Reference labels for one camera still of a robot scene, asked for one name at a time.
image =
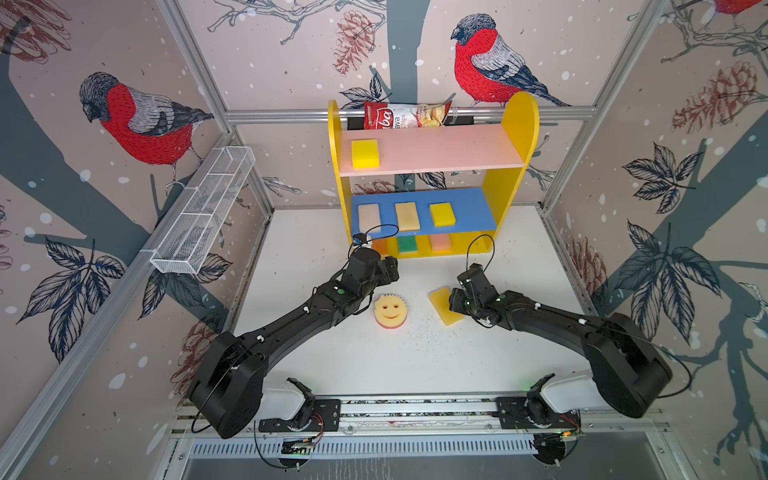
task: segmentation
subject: wire basket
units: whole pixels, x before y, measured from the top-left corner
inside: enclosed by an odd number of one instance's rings
[[[162,273],[200,272],[255,159],[249,147],[224,147],[195,187],[150,262]]]

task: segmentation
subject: smiley face sponge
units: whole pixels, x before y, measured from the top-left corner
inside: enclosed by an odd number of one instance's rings
[[[406,321],[408,307],[397,295],[381,295],[373,304],[376,322],[386,329],[396,329]]]

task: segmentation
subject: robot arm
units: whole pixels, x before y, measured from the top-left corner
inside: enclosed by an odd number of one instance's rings
[[[451,293],[452,311],[471,316],[487,328],[500,326],[533,333],[582,355],[590,363],[600,396],[619,413],[631,418],[643,416],[672,378],[659,352],[634,338],[642,339],[643,333],[625,315],[614,313],[607,319],[579,316],[541,305],[521,293],[507,290],[499,295],[477,263],[459,275],[458,282],[462,288]],[[545,378],[533,388],[535,392],[547,389],[551,377]],[[558,389],[568,394],[562,385]],[[546,395],[542,397],[556,412],[564,411],[553,407]]]
[[[312,336],[358,312],[377,286],[398,278],[397,259],[382,260],[374,250],[356,249],[349,266],[318,286],[294,311],[237,338],[221,333],[203,357],[187,397],[222,439],[236,435],[259,410],[264,376],[275,364]]]

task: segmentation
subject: green sponge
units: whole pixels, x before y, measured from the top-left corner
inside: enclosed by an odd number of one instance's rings
[[[419,247],[416,246],[416,237],[397,237],[397,250],[400,253],[416,253]]]

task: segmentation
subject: white dot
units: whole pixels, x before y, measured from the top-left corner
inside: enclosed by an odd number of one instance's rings
[[[114,376],[114,378],[109,381],[109,388],[113,390],[117,390],[123,386],[123,383],[125,383],[125,374],[120,373]]]

